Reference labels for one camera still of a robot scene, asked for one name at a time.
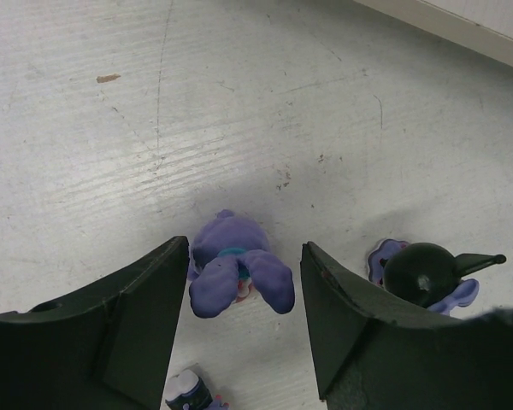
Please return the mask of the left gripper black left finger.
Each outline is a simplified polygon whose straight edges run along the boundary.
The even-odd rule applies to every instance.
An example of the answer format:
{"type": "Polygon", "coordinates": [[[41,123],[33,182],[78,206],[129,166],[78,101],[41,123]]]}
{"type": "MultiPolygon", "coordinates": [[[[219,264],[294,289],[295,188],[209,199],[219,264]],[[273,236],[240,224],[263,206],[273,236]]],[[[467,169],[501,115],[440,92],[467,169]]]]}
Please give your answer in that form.
{"type": "Polygon", "coordinates": [[[158,409],[188,242],[19,313],[0,313],[0,409],[158,409]]]}

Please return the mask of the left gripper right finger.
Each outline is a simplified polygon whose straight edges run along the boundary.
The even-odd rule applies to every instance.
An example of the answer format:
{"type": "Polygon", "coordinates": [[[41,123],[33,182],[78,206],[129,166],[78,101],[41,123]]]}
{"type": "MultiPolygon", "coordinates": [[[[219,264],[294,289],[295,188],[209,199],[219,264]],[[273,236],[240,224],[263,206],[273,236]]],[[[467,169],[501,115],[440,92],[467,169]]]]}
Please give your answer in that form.
{"type": "Polygon", "coordinates": [[[513,309],[430,312],[302,248],[318,393],[330,409],[513,409],[513,309]]]}

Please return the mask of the purple bunny with red cake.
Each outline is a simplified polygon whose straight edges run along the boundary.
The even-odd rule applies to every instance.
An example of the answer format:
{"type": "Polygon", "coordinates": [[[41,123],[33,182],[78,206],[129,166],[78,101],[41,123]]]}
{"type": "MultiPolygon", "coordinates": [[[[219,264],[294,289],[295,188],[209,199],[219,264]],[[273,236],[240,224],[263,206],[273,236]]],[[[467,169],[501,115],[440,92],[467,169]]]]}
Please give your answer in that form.
{"type": "Polygon", "coordinates": [[[292,311],[292,270],[272,253],[266,232],[253,219],[223,209],[200,229],[189,252],[189,297],[199,318],[218,316],[253,290],[276,313],[292,311]]]}

